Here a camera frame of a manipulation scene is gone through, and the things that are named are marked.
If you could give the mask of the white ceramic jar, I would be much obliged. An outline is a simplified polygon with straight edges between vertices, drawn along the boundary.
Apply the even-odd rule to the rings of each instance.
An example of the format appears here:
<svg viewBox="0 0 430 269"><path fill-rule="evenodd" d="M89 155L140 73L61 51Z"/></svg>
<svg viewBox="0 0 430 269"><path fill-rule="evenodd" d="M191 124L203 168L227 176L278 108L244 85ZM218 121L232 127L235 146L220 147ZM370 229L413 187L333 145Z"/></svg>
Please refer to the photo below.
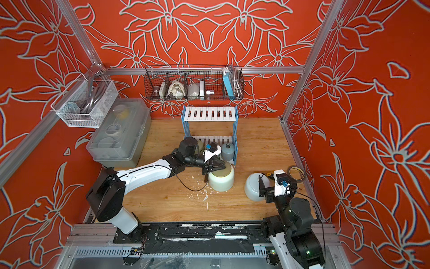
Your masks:
<svg viewBox="0 0 430 269"><path fill-rule="evenodd" d="M248 199L254 202L261 202L265 200L264 196L263 197L259 196L259 178L262 178L264 187L273 186L273 184L271 183L271 180L263 173L253 173L250 176L248 176L245 183L244 190Z"/></svg>

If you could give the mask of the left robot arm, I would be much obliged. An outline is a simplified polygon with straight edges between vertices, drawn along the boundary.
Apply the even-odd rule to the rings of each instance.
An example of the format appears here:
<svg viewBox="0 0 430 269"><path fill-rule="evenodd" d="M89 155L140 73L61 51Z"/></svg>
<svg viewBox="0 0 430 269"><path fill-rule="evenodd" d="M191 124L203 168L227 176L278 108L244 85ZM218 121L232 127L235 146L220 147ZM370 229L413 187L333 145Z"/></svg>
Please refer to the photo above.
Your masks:
<svg viewBox="0 0 430 269"><path fill-rule="evenodd" d="M125 195L157 180L178 177L187 167L201 168L204 176L226 168L217 143L205 146L202 154L198 150L198 140L186 137L171 154L148 165L120 171L103 169L86 196L95 219L113 224L123 234L137 231L141 222L123 206Z"/></svg>

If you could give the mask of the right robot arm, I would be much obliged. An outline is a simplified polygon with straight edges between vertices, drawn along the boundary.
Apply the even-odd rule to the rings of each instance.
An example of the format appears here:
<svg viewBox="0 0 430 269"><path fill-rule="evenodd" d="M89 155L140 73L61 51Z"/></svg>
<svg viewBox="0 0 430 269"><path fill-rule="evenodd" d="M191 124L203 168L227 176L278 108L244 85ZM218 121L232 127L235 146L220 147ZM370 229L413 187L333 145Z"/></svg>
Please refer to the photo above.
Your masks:
<svg viewBox="0 0 430 269"><path fill-rule="evenodd" d="M259 176L259 196L274 203L277 215L266 217L262 232L271 241L283 269L309 269L325 265L325 247L311 226L314 218L307 199L296 197L297 180L277 174L275 186L267 187Z"/></svg>

